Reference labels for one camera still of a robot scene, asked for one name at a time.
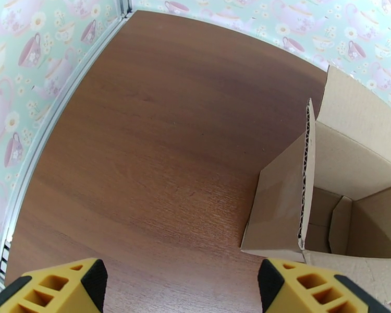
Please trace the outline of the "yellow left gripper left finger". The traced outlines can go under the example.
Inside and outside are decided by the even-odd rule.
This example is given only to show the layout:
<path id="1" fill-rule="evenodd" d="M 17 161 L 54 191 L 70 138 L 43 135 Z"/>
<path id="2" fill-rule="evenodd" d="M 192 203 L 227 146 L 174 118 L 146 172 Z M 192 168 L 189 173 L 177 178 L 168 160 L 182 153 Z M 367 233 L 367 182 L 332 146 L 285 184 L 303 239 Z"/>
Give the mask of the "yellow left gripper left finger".
<path id="1" fill-rule="evenodd" d="M 103 312 L 107 279 L 98 258 L 26 272 L 0 292 L 0 312 Z"/>

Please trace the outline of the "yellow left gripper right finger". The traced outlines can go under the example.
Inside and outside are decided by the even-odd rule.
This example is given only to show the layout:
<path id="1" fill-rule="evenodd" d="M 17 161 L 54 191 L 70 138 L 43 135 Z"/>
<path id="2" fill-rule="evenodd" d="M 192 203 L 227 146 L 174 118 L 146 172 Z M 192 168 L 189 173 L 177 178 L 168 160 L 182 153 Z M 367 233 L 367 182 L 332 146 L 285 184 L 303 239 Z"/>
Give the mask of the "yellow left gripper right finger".
<path id="1" fill-rule="evenodd" d="M 391 312 L 345 275 L 304 263 L 266 258 L 258 285 L 263 312 Z"/>

